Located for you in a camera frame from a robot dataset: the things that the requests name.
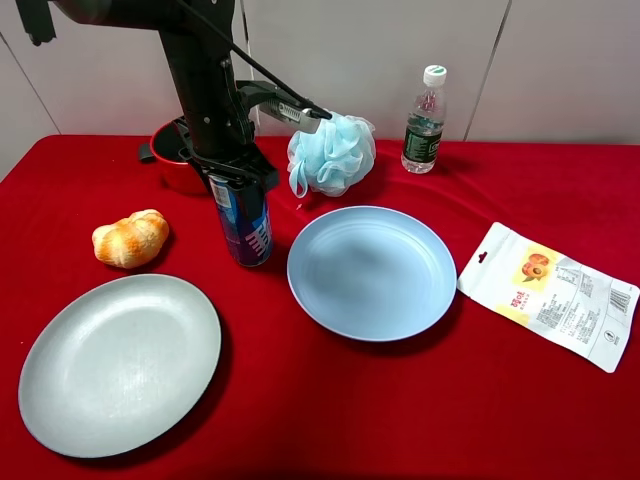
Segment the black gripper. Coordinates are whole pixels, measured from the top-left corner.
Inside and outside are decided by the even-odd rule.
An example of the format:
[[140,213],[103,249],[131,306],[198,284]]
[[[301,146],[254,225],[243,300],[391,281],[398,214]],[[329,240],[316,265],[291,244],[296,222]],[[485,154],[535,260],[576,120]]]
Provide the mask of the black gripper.
[[207,173],[275,188],[279,173],[255,144],[254,124],[236,88],[231,61],[174,59],[172,77],[195,163]]

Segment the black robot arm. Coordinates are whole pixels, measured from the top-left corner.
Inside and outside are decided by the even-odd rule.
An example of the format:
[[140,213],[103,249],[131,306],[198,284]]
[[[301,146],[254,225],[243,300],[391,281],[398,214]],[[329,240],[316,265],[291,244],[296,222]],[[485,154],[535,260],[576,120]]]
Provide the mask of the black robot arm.
[[161,39],[183,115],[171,122],[181,160],[268,192],[277,169],[255,144],[252,107],[277,94],[264,81],[237,81],[230,54],[230,1],[59,1],[78,24],[154,30]]

